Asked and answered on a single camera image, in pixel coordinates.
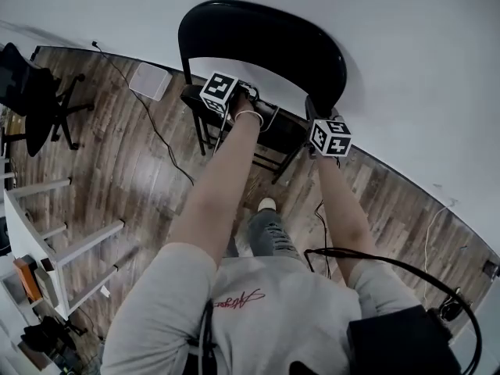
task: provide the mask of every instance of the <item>person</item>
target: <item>person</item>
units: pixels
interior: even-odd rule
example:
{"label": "person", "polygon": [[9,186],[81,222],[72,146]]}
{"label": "person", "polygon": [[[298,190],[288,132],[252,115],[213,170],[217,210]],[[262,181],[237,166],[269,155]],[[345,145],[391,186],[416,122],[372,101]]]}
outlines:
{"label": "person", "polygon": [[[192,188],[169,242],[112,322],[103,375],[184,373],[198,351],[207,302],[216,373],[348,373],[350,321],[420,304],[381,262],[338,259],[348,287],[311,273],[268,198],[248,224],[254,256],[237,257],[231,228],[260,119],[242,96],[232,114],[232,130]],[[366,214],[336,160],[318,155],[317,166],[332,244],[376,254]]]}

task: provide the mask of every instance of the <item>floor plank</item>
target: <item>floor plank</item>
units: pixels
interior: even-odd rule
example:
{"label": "floor plank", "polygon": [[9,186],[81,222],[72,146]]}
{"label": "floor plank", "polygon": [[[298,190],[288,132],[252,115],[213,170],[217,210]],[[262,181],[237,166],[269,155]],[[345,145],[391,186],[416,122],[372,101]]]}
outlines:
{"label": "floor plank", "polygon": [[[138,66],[131,59],[112,60],[128,79]],[[94,102],[95,110],[69,118],[73,141],[80,143],[77,152],[68,149],[63,137],[55,143],[48,141],[34,158],[28,156],[23,142],[12,145],[19,186],[60,177],[73,179],[69,187],[24,199],[24,207],[39,229],[61,222],[68,224],[66,232],[51,240],[55,250],[114,220],[125,221],[117,235],[65,268],[68,293],[73,296],[107,266],[128,257],[108,284],[111,296],[105,298],[97,293],[82,305],[94,326],[80,310],[72,315],[76,323],[94,328],[93,333],[75,337],[79,352],[89,360],[99,342],[94,334],[106,335],[121,302],[166,243],[170,224],[181,212],[191,185],[174,168],[141,104],[98,53],[42,48],[36,63],[62,78],[61,89],[73,76],[84,73],[87,79],[77,85],[72,102]],[[159,131],[172,145],[179,165],[197,178],[211,153],[208,151],[205,157],[200,154],[191,113],[179,99],[183,86],[183,76],[176,73],[161,102],[145,101]],[[356,148],[341,161],[341,169],[366,212],[381,252],[423,268],[427,226],[442,205]],[[276,185],[270,183],[271,179],[268,171],[252,167],[234,225],[241,254],[251,254],[245,243],[245,224],[266,196],[277,201],[285,227],[300,251],[322,247],[323,227],[314,216],[321,200],[315,163],[303,152]],[[437,218],[427,250],[430,273],[452,288],[460,286],[473,307],[477,307],[490,286],[481,268],[486,259],[497,262],[498,257],[447,210]],[[313,265],[324,273],[322,258],[316,257]],[[330,265],[332,278],[341,281],[334,261]],[[396,271],[423,299],[422,280]],[[435,288],[427,288],[427,306],[439,305],[443,297]],[[463,317],[452,323],[453,332],[464,323]]]}

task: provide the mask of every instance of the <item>shoe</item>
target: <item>shoe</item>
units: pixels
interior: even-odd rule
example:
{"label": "shoe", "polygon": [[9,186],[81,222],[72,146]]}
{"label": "shoe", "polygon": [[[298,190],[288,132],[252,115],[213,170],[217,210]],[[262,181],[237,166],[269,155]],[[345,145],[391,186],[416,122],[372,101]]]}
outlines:
{"label": "shoe", "polygon": [[271,197],[263,198],[259,204],[259,207],[257,208],[257,212],[264,209],[273,209],[274,211],[276,211],[276,202]]}

